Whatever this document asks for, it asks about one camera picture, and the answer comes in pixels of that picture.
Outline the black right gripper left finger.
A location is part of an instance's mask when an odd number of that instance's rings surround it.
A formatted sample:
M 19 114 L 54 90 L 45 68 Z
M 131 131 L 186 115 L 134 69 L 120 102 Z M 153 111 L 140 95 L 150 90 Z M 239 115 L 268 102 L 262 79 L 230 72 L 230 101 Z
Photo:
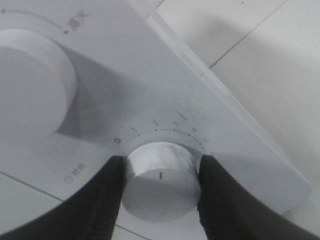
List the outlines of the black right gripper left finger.
M 53 210 L 1 234 L 2 240 L 110 240 L 124 187 L 125 159 L 112 156 L 79 191 Z

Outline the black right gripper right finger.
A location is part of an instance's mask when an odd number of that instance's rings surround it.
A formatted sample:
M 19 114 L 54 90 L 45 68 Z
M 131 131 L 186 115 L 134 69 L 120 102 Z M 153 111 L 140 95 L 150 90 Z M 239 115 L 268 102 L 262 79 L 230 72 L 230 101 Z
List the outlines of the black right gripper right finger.
M 271 210 L 212 156 L 200 159 L 199 221 L 208 240 L 318 240 Z

